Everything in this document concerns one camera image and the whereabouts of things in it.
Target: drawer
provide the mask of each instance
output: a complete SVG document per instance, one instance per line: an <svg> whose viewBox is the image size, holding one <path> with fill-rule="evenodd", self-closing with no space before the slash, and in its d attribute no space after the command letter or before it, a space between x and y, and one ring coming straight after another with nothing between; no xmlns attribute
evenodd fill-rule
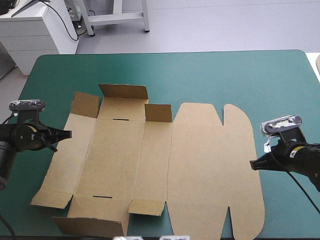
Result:
<svg viewBox="0 0 320 240"><path fill-rule="evenodd" d="M0 37L50 35L43 20L0 21Z"/></svg>
<svg viewBox="0 0 320 240"><path fill-rule="evenodd" d="M7 51L57 50L51 36L2 36L0 42Z"/></svg>
<svg viewBox="0 0 320 240"><path fill-rule="evenodd" d="M38 57L59 54L57 50L9 51L15 64L24 75L29 75Z"/></svg>

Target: cable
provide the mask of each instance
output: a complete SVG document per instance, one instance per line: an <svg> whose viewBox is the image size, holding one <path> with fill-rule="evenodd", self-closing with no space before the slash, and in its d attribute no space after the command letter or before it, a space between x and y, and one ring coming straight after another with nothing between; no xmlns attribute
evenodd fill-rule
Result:
<svg viewBox="0 0 320 240"><path fill-rule="evenodd" d="M73 41L78 41L78 40L79 40L79 35L77 34L77 35L76 35L76 38L73 38L73 37L71 36L71 34L70 34L70 32L69 32L66 24L65 24L65 21L62 19L62 17L60 16L60 14L59 14L52 6L50 6L50 5L47 4L46 2L41 1L41 0L40 0L40 2L42 2L42 3L45 4L45 5L47 5L49 8L51 8L51 9L59 16L59 18L61 19L61 21L62 21L62 23L63 23L63 25L64 25L64 28L65 28L66 32L67 32L68 35L69 35L69 37L70 37Z"/></svg>
<svg viewBox="0 0 320 240"><path fill-rule="evenodd" d="M79 36L81 36L81 35L83 35L83 34L85 34L85 33L87 32L87 30L85 30L85 31L84 31L83 33L81 33L81 34L77 34L77 33L76 33L76 38L73 38L73 37L71 36L71 34L70 34L70 32L69 32L66 24L65 24L65 21L62 19L62 17L60 16L60 14L59 14L52 6L50 6L50 5L47 4L46 2L41 1L41 0L40 0L40 2L42 2L42 3L45 4L45 5L47 5L49 8L51 8L51 9L59 16L60 20L62 21L62 23L63 23L63 25L64 25L64 28L65 28L66 32L68 33L69 37L70 37L73 41L78 41L78 40L79 40ZM93 11L93 10L89 10L89 12L93 12L93 14L96 15L96 12Z"/></svg>
<svg viewBox="0 0 320 240"><path fill-rule="evenodd" d="M18 4L20 3L20 0L18 0L18 2L15 4L15 6L14 7L16 7L16 6L18 6Z"/></svg>
<svg viewBox="0 0 320 240"><path fill-rule="evenodd" d="M3 224L6 226L6 228L11 233L12 240L15 240L16 239L16 233L15 233L14 229L12 228L12 226L8 223L8 221L2 215L0 215L0 220L3 222Z"/></svg>
<svg viewBox="0 0 320 240"><path fill-rule="evenodd" d="M272 156L273 160L293 179L293 181L298 185L298 187L301 189L301 191L304 193L304 195L308 198L312 206L315 208L315 210L320 214L320 209L317 207L315 202L311 199L309 194L306 192L306 190L301 186L301 184L298 182L298 180L276 159L274 154L270 152L270 155Z"/></svg>
<svg viewBox="0 0 320 240"><path fill-rule="evenodd" d="M309 199L310 203L313 205L313 207L315 208L315 210L320 214L320 209L317 207L317 205L315 204L315 202L311 199L311 197L308 195L308 193L306 192L306 190L304 190L304 188L301 186L301 184L297 181L297 179L290 173L290 172L286 172L287 174L289 174L289 176L293 179L293 181L299 186L299 188L302 190L302 192L304 193L304 195Z"/></svg>
<svg viewBox="0 0 320 240"><path fill-rule="evenodd" d="M94 14L94 15L96 15L96 12L95 12L95 11L93 11L93 10L89 10L89 12L93 12L93 14Z"/></svg>
<svg viewBox="0 0 320 240"><path fill-rule="evenodd" d="M6 120L4 120L4 122L2 123L2 124L5 124L6 122L8 122L11 118L13 118L14 117L14 115L13 114L11 114Z"/></svg>

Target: floor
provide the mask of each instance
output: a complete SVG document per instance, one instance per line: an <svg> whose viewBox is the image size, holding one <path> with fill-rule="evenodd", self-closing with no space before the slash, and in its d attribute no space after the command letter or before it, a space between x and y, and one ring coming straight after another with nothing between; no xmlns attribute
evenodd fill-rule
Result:
<svg viewBox="0 0 320 240"><path fill-rule="evenodd" d="M87 0L97 15L111 0ZM77 54L165 53L299 49L320 80L320 0L148 0L151 31L143 23L96 26L80 37ZM123 0L125 12L140 0ZM0 80L0 122L26 83L19 69Z"/></svg>

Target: green tabletop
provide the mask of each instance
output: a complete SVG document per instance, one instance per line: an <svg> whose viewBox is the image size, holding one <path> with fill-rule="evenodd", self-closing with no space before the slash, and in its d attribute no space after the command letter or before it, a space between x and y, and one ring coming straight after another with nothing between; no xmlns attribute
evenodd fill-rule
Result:
<svg viewBox="0 0 320 240"><path fill-rule="evenodd" d="M44 100L41 121L62 129L74 91L101 96L97 84L103 83L146 85L150 103L171 104L173 116L183 102L214 104L220 116L225 104L234 104L251 120L258 156L263 154L266 140L260 124L276 117L301 116L307 140L320 141L320 85L306 55L299 50L41 56L20 99ZM48 149L19 153L9 184L0 192L0 213L18 235L62 235L51 216L66 216L68 208L29 205L52 155ZM306 177L296 176L320 205L316 188ZM260 178L265 224L259 237L319 238L320 216L288 175L261 171ZM161 217L130 217L129 235L171 233L167 208ZM2 224L0 234L8 235ZM229 216L222 236L232 236Z"/></svg>

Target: white cabinet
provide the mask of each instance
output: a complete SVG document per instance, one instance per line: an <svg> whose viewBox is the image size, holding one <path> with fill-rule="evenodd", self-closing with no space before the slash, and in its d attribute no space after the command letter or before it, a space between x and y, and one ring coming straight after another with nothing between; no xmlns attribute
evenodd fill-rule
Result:
<svg viewBox="0 0 320 240"><path fill-rule="evenodd" d="M75 54L79 41L69 37L59 16L42 2L11 17L26 1L20 0L16 8L0 15L0 42L21 72L29 75L38 57ZM76 39L64 0L51 0L49 4L60 14L71 36Z"/></svg>

